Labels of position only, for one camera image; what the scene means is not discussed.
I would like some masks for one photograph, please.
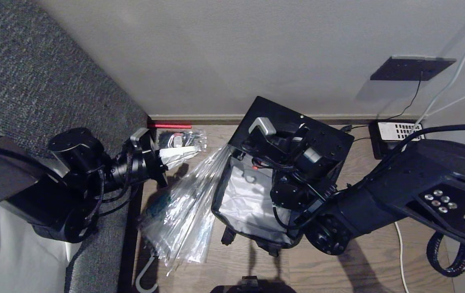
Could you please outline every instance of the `wall outlet plate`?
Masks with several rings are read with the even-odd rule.
[[[392,56],[372,74],[370,80],[430,80],[456,62],[453,58]]]
[[[389,154],[397,144],[409,135],[414,124],[409,121],[394,120],[376,120],[370,123],[368,125],[368,132],[370,132],[374,158],[381,160]],[[422,128],[421,125],[417,125],[416,130],[421,130]],[[412,141],[419,141],[424,138],[424,135],[421,135]]]

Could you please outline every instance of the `transparent plastic sheet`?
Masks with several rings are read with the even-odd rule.
[[[168,267],[168,275],[184,262],[206,261],[214,215],[214,191],[230,155],[225,145],[205,158],[147,208],[139,230]]]

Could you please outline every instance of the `plastic packaging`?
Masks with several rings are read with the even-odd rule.
[[[227,163],[225,145],[205,158],[147,208],[139,230],[168,267],[168,275],[183,262],[206,261],[214,215],[214,191]]]
[[[207,150],[207,136],[203,130],[158,132],[160,158],[169,169]]]
[[[158,132],[158,148],[196,147],[199,152],[207,150],[207,135],[203,130],[164,130]]]

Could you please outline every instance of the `gray carpet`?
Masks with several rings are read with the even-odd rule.
[[[48,140],[83,126],[113,156],[145,121],[145,113],[47,13],[28,0],[0,0],[0,134],[35,157],[51,158]],[[99,233],[68,268],[66,292],[116,291],[126,214],[124,208],[100,220]]]

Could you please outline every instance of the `black mounting plate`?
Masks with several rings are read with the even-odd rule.
[[[421,81],[432,79],[455,63],[453,58],[392,56],[372,74],[370,80]]]

